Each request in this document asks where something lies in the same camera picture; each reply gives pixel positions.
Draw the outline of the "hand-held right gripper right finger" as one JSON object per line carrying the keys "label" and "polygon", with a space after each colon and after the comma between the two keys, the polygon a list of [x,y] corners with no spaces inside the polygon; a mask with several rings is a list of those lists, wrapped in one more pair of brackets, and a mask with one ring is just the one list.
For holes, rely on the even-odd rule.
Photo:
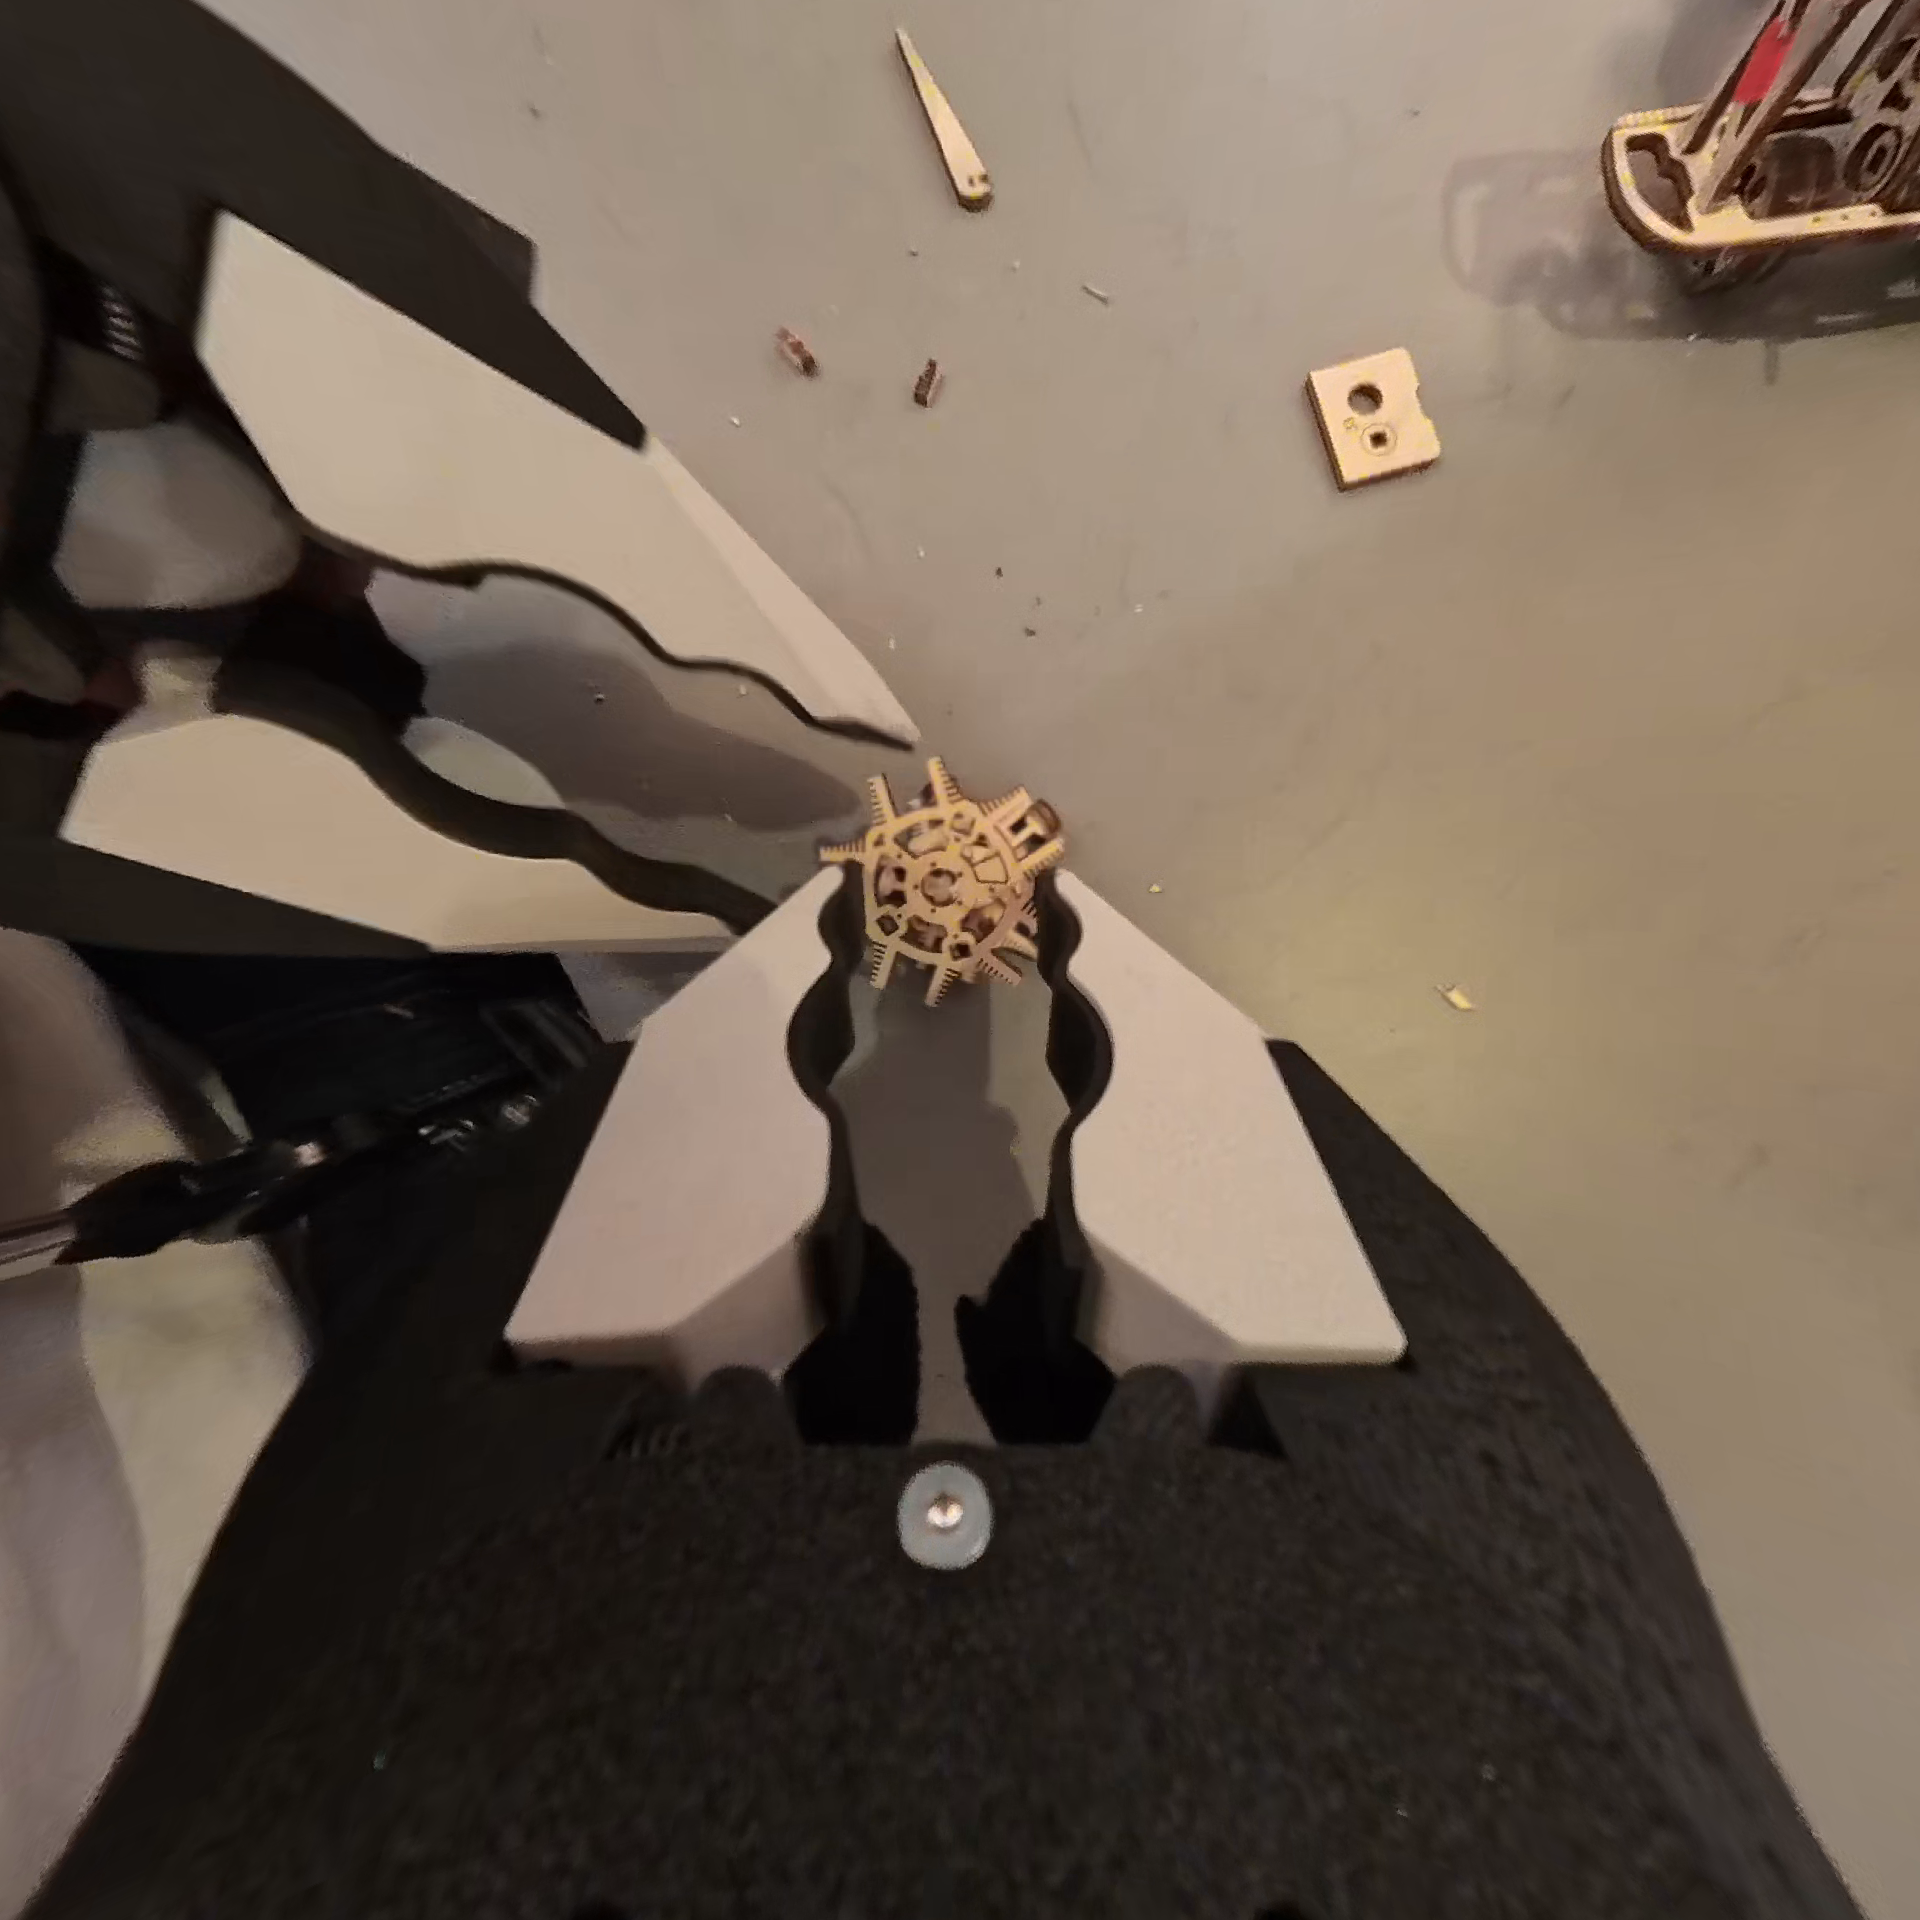
{"label": "hand-held right gripper right finger", "polygon": [[1046,1225],[1110,1372],[1393,1365],[1406,1331],[1260,1025],[1087,881],[1044,888]]}

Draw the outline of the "person's dark jeans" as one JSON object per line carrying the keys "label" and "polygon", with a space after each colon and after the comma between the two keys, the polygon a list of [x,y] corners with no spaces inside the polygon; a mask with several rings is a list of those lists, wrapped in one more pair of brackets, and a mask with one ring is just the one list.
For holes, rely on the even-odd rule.
{"label": "person's dark jeans", "polygon": [[311,1358],[436,1249],[469,1165],[610,1054],[559,956],[90,948],[206,1165],[266,1239]]}

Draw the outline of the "grey desk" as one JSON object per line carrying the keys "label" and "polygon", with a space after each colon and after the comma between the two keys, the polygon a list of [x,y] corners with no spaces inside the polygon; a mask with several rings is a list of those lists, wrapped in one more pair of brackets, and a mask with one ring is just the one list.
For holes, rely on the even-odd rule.
{"label": "grey desk", "polygon": [[[1597,182],[1760,5],[220,12],[526,231],[926,745],[1500,1242],[1914,1916],[1917,268],[1669,299]],[[1444,456],[1343,491],[1306,378],[1383,348]]]}

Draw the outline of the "wooden radial engine model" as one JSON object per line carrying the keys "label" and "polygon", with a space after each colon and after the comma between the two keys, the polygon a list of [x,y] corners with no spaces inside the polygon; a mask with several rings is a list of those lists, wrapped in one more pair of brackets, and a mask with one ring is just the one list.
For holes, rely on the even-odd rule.
{"label": "wooden radial engine model", "polygon": [[1061,815],[1016,789],[977,799],[929,758],[916,799],[894,799],[887,776],[869,779],[869,829],[820,851],[820,862],[860,874],[869,982],[897,972],[926,974],[926,1005],[954,985],[1017,985],[1041,961],[1041,876],[1061,866]]}

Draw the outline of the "square wooden plate with holes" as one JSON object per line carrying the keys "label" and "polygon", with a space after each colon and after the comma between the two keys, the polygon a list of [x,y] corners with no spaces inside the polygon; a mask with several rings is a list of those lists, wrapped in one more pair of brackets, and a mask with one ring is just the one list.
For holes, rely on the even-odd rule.
{"label": "square wooden plate with holes", "polygon": [[1427,471],[1444,456],[1406,348],[1316,369],[1306,396],[1341,491]]}

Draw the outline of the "wooden biplane model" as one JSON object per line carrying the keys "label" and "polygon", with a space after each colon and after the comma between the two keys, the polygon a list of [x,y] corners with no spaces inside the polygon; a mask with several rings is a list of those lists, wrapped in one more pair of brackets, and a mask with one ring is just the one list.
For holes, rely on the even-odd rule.
{"label": "wooden biplane model", "polygon": [[1917,5],[1770,2],[1703,101],[1611,122],[1600,182],[1694,292],[1917,239]]}

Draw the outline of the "pointed wooden stick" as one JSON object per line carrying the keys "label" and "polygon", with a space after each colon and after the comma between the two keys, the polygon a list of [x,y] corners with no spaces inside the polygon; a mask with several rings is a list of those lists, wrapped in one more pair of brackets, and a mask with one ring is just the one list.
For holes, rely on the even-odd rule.
{"label": "pointed wooden stick", "polygon": [[986,159],[904,25],[894,28],[894,42],[959,206],[984,214],[994,202],[994,176]]}

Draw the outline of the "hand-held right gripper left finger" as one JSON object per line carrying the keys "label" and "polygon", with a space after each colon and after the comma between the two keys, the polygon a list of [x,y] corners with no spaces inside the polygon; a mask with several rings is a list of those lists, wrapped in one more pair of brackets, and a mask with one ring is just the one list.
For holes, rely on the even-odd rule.
{"label": "hand-held right gripper left finger", "polygon": [[639,1025],[507,1322],[519,1361],[697,1389],[729,1369],[780,1381],[823,1331],[823,1101],[851,1049],[843,886],[820,868]]}

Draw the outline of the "person's white shirt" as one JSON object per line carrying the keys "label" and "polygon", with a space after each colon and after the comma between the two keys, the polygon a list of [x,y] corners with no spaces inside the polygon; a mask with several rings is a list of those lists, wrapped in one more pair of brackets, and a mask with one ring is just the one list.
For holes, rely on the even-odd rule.
{"label": "person's white shirt", "polygon": [[[64,945],[3,935],[3,1224],[226,1146],[220,1096]],[[264,1245],[3,1279],[3,1914],[83,1819],[306,1372]]]}

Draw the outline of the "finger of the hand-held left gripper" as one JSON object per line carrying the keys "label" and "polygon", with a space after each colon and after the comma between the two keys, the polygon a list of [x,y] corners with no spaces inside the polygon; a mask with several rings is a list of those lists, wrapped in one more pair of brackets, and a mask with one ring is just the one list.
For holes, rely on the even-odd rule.
{"label": "finger of the hand-held left gripper", "polygon": [[61,841],[429,952],[646,952],[731,941],[776,912],[616,844],[480,732],[396,728],[316,675],[250,661],[147,662]]}
{"label": "finger of the hand-held left gripper", "polygon": [[199,358],[317,541],[421,581],[547,582],[819,732],[921,741],[879,665],[661,441],[610,438],[229,211]]}

